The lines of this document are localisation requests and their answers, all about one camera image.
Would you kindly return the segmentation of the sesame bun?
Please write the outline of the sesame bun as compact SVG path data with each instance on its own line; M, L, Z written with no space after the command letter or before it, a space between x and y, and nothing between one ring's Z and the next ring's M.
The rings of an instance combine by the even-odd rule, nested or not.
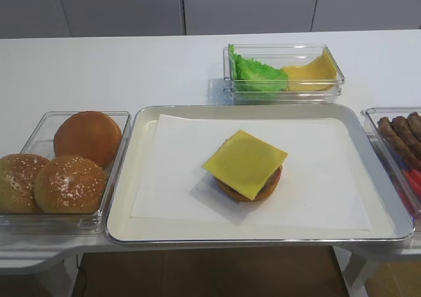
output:
M34 181L49 162L36 154L10 154L1 158L1 213L41 213L34 197Z
M60 156L37 174L34 197L48 214L90 214L100 206L107 179L107 173L87 158Z

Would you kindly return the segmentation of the clear lettuce cheese container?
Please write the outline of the clear lettuce cheese container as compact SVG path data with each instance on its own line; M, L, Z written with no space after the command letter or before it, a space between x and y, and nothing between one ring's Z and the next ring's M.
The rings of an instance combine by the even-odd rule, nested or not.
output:
M234 104L281 104L281 103L322 103L330 104L340 96L345 77L335 61L330 49L325 44L229 44L237 54L244 58L253 58L274 68L285 66L303 66L322 54L324 48L337 69L336 80L322 81L333 86L325 91L280 91L280 92L241 92L236 90L232 80L228 46L223 50L224 57L224 92Z

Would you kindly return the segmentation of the yellow cheese slice on burger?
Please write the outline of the yellow cheese slice on burger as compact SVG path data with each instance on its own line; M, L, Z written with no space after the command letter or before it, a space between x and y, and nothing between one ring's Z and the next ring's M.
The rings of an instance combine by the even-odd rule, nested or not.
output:
M239 130L202 168L243 198L255 201L265 183L282 168L287 156L287 152Z

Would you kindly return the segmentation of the red tomato slice on burger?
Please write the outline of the red tomato slice on burger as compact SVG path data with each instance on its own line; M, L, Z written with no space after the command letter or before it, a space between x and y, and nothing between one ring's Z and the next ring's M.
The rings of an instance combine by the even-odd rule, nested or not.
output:
M278 174L277 174L277 179L276 179L276 184L278 184L279 183L279 181L280 181L280 177L282 176L282 170L283 170L283 167L282 166L280 166L278 169L277 169L277 172L278 172Z

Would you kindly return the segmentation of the bottom burger bun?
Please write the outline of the bottom burger bun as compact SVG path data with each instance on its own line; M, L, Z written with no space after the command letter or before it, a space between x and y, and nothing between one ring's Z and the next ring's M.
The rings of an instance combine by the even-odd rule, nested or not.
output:
M277 187L276 179L277 179L278 172L274 172L266 181L262 189L258 192L256 197L251 200L247 198L246 196L243 196L227 184L221 182L221 180L216 179L217 185L221 188L221 190L228 195L230 198L239 201L239 202L258 202L267 199L275 190Z

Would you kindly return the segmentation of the white paper sheet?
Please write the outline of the white paper sheet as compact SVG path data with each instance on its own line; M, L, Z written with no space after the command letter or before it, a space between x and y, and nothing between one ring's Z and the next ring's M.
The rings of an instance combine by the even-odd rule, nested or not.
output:
M238 130L288 153L276 190L262 202L232 200L202 168ZM369 229L360 195L373 190L339 120L194 120L161 115L131 215L238 226Z

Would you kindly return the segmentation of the plain smooth bun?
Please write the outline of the plain smooth bun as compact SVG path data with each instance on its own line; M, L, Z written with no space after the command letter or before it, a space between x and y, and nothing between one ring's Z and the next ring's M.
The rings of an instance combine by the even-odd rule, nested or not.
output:
M69 117L53 139L55 155L77 155L102 168L114 160L122 138L118 124L97 111L79 112Z

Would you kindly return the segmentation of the yellow cheese slice in container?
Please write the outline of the yellow cheese slice in container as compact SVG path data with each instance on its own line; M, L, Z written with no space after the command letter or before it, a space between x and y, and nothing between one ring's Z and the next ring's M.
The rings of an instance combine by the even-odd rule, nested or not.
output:
M285 66L283 70L289 79L288 91L294 92L325 91L333 85L322 81L337 78L337 69L326 48L310 63L303 66Z

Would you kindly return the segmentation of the clear bun container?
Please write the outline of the clear bun container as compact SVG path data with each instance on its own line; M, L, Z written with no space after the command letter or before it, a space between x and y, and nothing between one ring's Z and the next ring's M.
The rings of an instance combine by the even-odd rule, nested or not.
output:
M101 203L92 214L1 214L1 230L12 234L99 234L109 211L120 167L126 153L131 132L131 116L126 111L105 111L122 132L122 140L116 156L105 169L108 181ZM46 112L29 136L21 153L38 154L54 159L53 137L59 126L73 112Z

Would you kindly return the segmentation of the clear patty tomato container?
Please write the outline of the clear patty tomato container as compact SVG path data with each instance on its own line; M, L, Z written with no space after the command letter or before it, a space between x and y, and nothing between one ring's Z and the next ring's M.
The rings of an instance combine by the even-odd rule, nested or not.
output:
M420 210L416 209L416 198L403 171L411 170L405 161L392 149L378 131L378 120L388 117L407 116L412 112L420 113L420 107L368 108L361 111L364 118L363 128L373 146L382 166L385 168L402 203L414 218L415 230L420 232Z

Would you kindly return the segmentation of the white rectangular serving tray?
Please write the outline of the white rectangular serving tray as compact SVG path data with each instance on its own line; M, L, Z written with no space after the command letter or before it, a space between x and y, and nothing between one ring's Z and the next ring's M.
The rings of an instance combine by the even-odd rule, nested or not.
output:
M266 200L232 200L203 168L239 130L287 152ZM379 242L411 237L414 221L346 106L150 106L135 118L107 231L127 243Z

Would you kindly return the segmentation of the brown meat patty middle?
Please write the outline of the brown meat patty middle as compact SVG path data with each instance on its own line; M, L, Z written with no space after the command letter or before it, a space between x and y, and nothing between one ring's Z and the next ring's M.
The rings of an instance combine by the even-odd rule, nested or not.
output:
M407 119L403 116L395 117L392 119L392 126L413 155L420 159L420 141L413 134Z

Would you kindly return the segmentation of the brown meat patty left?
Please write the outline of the brown meat patty left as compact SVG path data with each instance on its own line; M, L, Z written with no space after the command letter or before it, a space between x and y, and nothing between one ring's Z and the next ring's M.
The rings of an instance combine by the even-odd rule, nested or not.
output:
M407 147L398 134L395 133L388 117L380 118L378 121L378 131L410 168L420 170L420 160Z

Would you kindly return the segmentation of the red tomato slice left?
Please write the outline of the red tomato slice left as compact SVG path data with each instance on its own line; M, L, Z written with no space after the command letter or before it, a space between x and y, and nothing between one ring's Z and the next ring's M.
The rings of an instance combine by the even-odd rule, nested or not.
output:
M412 192L413 192L413 194L416 198L416 209L420 210L420 187L411 179L411 177L409 175L410 171L411 170L404 170L403 174L404 174L406 180L408 181L408 183L409 183L409 185L412 189Z

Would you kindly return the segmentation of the red tomato slice middle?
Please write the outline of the red tomato slice middle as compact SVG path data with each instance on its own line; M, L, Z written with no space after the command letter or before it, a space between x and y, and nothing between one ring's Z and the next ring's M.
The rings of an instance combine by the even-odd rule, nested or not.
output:
M416 170L416 169L412 169L409 172L409 175L411 177L411 179L419 186L421 187L421 174L420 171Z

